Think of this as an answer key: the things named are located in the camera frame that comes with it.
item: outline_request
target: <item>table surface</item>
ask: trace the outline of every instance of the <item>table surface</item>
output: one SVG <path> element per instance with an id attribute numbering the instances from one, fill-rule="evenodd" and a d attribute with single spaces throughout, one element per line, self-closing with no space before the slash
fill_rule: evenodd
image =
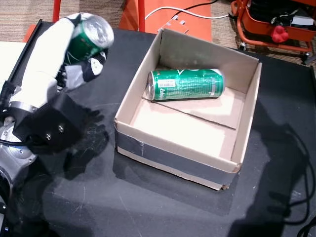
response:
<path id="1" fill-rule="evenodd" d="M 25 170 L 9 219 L 33 236 L 45 228 L 61 237 L 296 236 L 316 215 L 315 197 L 306 201 L 306 186 L 315 191 L 311 70 L 255 55 L 263 69 L 244 164 L 228 190 L 215 191 L 115 151 L 115 113 L 153 39 L 115 29 L 101 76 L 71 93 L 101 118 L 74 157 L 39 157 Z"/>

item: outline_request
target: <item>green can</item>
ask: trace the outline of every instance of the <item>green can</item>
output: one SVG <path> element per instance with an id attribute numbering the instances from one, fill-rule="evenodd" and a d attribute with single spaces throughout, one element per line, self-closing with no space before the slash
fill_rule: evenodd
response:
<path id="1" fill-rule="evenodd" d="M 218 69 L 153 71 L 148 84 L 151 100 L 219 97 L 225 89 Z"/>
<path id="2" fill-rule="evenodd" d="M 110 24 L 101 16 L 92 15 L 82 20 L 74 29 L 65 56 L 65 64 L 73 64 L 88 59 L 114 42 Z"/>

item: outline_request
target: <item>black cable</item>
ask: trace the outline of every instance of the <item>black cable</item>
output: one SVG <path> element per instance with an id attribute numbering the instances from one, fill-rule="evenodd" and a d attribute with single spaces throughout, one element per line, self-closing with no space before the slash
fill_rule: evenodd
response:
<path id="1" fill-rule="evenodd" d="M 30 144 L 30 142 L 10 142 L 0 139 L 0 144 L 5 146 L 15 146 L 15 147 L 25 147 Z"/>
<path id="2" fill-rule="evenodd" d="M 211 2 L 207 2 L 207 3 L 200 3 L 200 4 L 197 4 L 197 5 L 189 6 L 189 7 L 185 8 L 184 10 L 189 10 L 189 9 L 192 9 L 192 8 L 195 8 L 195 7 L 198 7 L 198 6 L 210 5 L 210 4 L 213 4 L 213 3 L 217 2 L 217 1 L 218 1 L 218 0 L 214 0 L 214 1 L 211 1 Z M 174 14 L 174 15 L 172 16 L 172 18 L 175 17 L 175 16 L 177 16 L 177 15 L 179 15 L 181 12 L 182 12 L 182 11 L 178 11 L 176 14 Z"/>

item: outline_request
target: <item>white surface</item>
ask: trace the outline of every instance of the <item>white surface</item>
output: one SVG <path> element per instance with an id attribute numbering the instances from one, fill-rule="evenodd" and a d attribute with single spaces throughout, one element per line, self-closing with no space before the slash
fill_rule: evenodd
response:
<path id="1" fill-rule="evenodd" d="M 7 80 L 14 68 L 16 61 L 18 60 L 25 43 L 21 42 L 4 42 L 0 41 L 0 89 L 5 80 Z"/>

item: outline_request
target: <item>cardboard box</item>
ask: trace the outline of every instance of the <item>cardboard box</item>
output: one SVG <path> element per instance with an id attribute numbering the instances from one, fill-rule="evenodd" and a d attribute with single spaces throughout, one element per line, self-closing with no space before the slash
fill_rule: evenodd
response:
<path id="1" fill-rule="evenodd" d="M 218 68 L 218 99 L 152 103 L 147 77 L 157 67 Z M 255 109 L 258 59 L 168 29 L 156 36 L 115 117 L 118 152 L 208 187 L 226 188 L 244 158 Z"/>

